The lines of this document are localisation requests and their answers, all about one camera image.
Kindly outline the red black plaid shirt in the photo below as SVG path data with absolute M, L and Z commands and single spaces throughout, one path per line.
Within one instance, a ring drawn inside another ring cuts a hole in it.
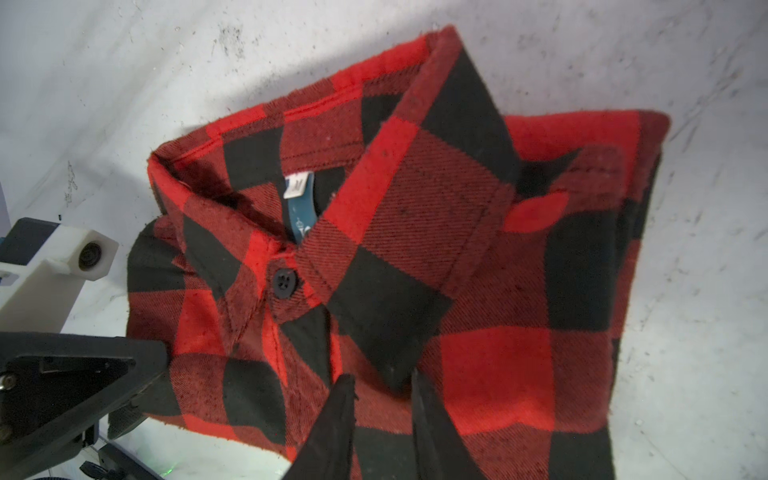
M 453 28 L 169 141 L 127 261 L 148 417 L 295 458 L 355 378 L 355 479 L 412 479 L 410 378 L 489 479 L 611 479 L 669 117 L 500 113 Z

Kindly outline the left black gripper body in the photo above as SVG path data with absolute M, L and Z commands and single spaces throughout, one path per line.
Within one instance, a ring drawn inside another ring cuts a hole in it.
M 168 368 L 161 341 L 52 333 L 1 336 L 1 476 L 27 479 L 147 416 L 139 399 Z

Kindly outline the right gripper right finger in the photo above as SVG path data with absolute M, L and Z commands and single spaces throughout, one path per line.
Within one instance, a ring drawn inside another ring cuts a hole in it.
M 415 370 L 411 389 L 417 477 L 421 480 L 485 479 L 429 378 Z

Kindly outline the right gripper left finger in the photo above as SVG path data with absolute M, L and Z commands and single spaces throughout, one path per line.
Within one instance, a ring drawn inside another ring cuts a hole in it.
M 355 378 L 341 375 L 290 467 L 291 479 L 350 478 L 355 400 Z

